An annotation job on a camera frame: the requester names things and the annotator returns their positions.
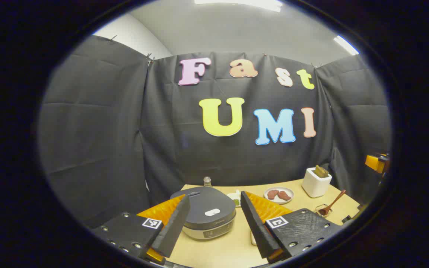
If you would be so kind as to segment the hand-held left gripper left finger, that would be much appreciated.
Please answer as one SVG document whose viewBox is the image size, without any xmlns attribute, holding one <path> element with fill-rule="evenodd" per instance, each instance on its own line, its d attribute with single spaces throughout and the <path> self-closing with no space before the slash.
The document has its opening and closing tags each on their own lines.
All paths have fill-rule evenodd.
<svg viewBox="0 0 429 268">
<path fill-rule="evenodd" d="M 125 255 L 162 266 L 172 254 L 189 210 L 190 198 L 182 194 L 137 214 L 122 212 L 92 233 Z"/>
</svg>

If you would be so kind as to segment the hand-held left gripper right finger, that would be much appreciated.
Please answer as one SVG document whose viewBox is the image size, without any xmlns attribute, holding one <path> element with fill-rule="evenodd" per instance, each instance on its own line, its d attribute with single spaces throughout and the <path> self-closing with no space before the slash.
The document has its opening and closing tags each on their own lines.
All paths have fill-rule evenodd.
<svg viewBox="0 0 429 268">
<path fill-rule="evenodd" d="M 343 229 L 307 208 L 292 211 L 247 191 L 241 192 L 240 204 L 259 253 L 269 264 L 318 248 Z"/>
</svg>

